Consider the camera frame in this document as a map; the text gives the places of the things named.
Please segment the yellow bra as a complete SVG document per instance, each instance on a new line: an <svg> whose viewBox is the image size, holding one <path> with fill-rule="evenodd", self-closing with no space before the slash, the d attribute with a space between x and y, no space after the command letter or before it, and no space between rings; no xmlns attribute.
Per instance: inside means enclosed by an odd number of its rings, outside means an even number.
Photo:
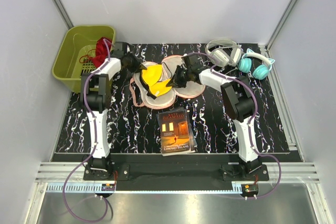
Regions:
<svg viewBox="0 0 336 224"><path fill-rule="evenodd" d="M171 81L166 78L162 65L150 65L140 71L140 83L147 91L147 96L156 99L167 94L172 87L167 86Z"/></svg>

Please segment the pink patterned mesh laundry bag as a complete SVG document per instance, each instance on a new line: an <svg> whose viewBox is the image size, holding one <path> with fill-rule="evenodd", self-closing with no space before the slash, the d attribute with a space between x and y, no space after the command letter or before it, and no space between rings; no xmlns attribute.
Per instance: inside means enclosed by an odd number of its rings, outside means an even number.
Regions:
<svg viewBox="0 0 336 224"><path fill-rule="evenodd" d="M176 67L182 65L183 60L180 55L172 55L164 58L160 63L146 61L143 64L147 67L150 65L162 65L166 78L172 79ZM140 83L140 73L133 74L130 80L130 91L132 93L133 104L137 107L147 107L150 109L165 109L173 105L176 97L192 99L201 95L205 86L195 82L188 82L186 88L172 88L167 94L156 99L147 96L147 91Z"/></svg>

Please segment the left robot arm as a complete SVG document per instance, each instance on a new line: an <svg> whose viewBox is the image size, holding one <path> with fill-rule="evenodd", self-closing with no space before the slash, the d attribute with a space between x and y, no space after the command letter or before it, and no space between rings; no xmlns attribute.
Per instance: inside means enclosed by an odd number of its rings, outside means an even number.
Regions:
<svg viewBox="0 0 336 224"><path fill-rule="evenodd" d="M85 176L97 180L112 178L113 161L107 140L107 113L111 101L110 81L123 69L131 73L145 70L146 67L131 52L127 42L110 43L103 39L102 64L90 73L81 76L80 101L87 113L90 126L91 151L83 161Z"/></svg>

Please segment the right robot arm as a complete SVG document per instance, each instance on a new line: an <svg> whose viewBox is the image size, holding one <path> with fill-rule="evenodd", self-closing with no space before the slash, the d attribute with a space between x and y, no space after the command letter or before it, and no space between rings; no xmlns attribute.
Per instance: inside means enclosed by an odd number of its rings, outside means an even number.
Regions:
<svg viewBox="0 0 336 224"><path fill-rule="evenodd" d="M222 93L224 111L234 122L239 147L239 163L233 167L229 176L252 179L261 168L262 162L254 127L258 104L248 78L219 73L214 67L203 65L194 53L183 56L182 60L183 64L176 67L167 86L185 88L188 82L193 81Z"/></svg>

